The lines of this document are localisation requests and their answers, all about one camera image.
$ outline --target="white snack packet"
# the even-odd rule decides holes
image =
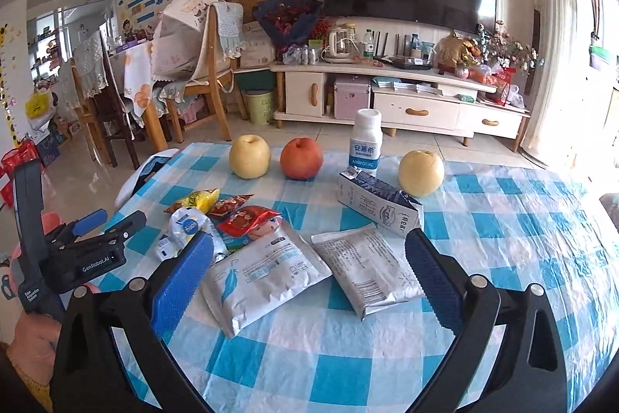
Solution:
[[[408,262],[394,255],[375,224],[311,240],[361,320],[423,294]]]
[[[171,252],[172,254],[174,253],[173,247],[171,247],[173,244],[177,247],[176,254],[173,254],[173,257],[176,257],[187,247],[191,239],[199,231],[204,231],[213,239],[213,263],[222,260],[229,254],[224,244],[224,239],[215,229],[213,221],[196,207],[182,207],[169,218],[168,236],[164,235],[160,240],[157,256],[161,260],[168,259],[167,256]]]
[[[331,276],[325,262],[284,221],[210,267],[200,290],[226,338]]]

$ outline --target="white bottle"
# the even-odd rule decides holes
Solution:
[[[365,31],[365,37],[363,38],[363,56],[368,58],[374,56],[374,38],[372,37],[371,29]]]
[[[376,176],[383,146],[381,123],[383,115],[374,109],[360,109],[352,129],[349,166]]]

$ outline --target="white bottle cap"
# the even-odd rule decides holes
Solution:
[[[383,114],[375,109],[359,109],[355,116],[355,125],[363,129],[380,128]]]

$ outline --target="blue feather print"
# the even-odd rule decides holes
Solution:
[[[222,305],[224,304],[225,299],[234,292],[234,289],[236,289],[236,286],[238,284],[238,280],[236,279],[236,270],[233,266],[235,262],[236,261],[232,261],[230,272],[226,277],[224,292],[222,293]]]

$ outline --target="metal screw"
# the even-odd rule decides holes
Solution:
[[[76,298],[83,298],[86,294],[88,293],[88,289],[86,289],[85,286],[81,285],[79,287],[77,287],[74,291],[73,291],[73,295]]]
[[[129,289],[131,289],[132,291],[141,291],[142,289],[144,289],[145,285],[146,282],[144,282],[144,279],[133,279],[131,280],[131,282],[129,282]]]
[[[473,275],[470,278],[470,283],[473,284],[475,287],[478,287],[479,289],[483,289],[485,286],[488,285],[488,280],[486,280],[486,278],[482,277],[481,275]]]
[[[535,296],[543,296],[544,295],[544,288],[541,285],[539,285],[538,283],[532,283],[531,284],[531,292]]]

